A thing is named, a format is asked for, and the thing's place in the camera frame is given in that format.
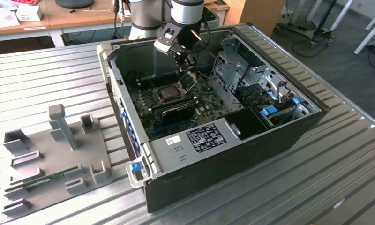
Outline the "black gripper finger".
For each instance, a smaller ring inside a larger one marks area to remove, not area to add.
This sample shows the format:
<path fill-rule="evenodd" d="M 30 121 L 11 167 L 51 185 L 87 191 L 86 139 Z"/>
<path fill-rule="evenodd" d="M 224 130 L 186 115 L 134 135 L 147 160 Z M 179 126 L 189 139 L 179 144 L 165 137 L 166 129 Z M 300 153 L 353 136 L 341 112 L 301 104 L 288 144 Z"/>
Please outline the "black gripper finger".
<path fill-rule="evenodd" d="M 185 54 L 177 53 L 177 66 L 178 66 L 178 75 L 182 75 L 185 71 Z"/>
<path fill-rule="evenodd" d="M 197 69 L 197 58 L 194 54 L 189 54 L 185 59 L 185 65 L 187 68 L 187 71 L 194 71 Z"/>

